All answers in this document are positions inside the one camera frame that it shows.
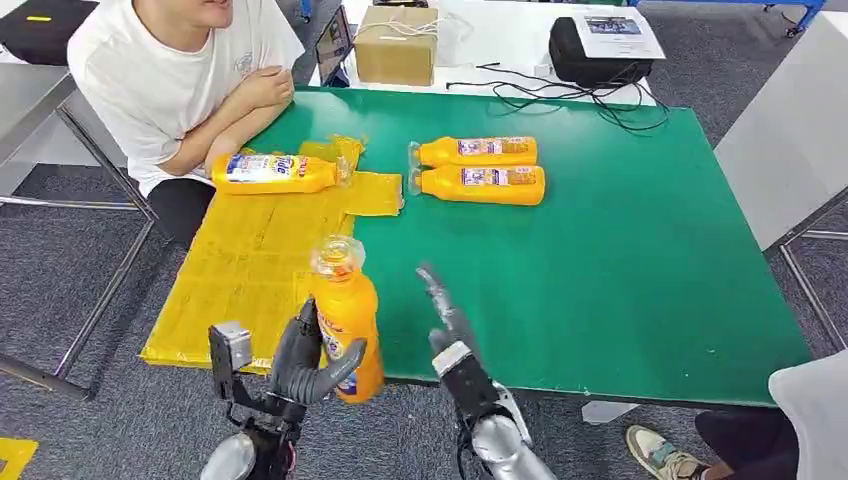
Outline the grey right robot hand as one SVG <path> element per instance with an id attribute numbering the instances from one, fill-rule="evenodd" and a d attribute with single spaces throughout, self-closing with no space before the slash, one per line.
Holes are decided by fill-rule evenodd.
<path id="1" fill-rule="evenodd" d="M 433 328 L 428 334 L 428 341 L 434 354 L 439 354 L 457 341 L 463 342 L 470 351 L 481 358 L 479 346 L 465 313 L 453 301 L 448 289 L 444 286 L 429 265 L 422 264 L 416 268 L 416 273 L 425 284 L 425 291 L 430 297 L 433 307 L 442 322 L 441 328 Z"/>

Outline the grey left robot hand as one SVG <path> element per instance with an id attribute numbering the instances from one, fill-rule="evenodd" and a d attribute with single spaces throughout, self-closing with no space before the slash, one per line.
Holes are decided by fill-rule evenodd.
<path id="1" fill-rule="evenodd" d="M 272 361 L 271 392 L 301 405 L 313 404 L 354 372 L 366 347 L 366 339 L 356 338 L 338 360 L 320 368 L 323 336 L 316 302 L 309 297 L 280 338 Z"/>

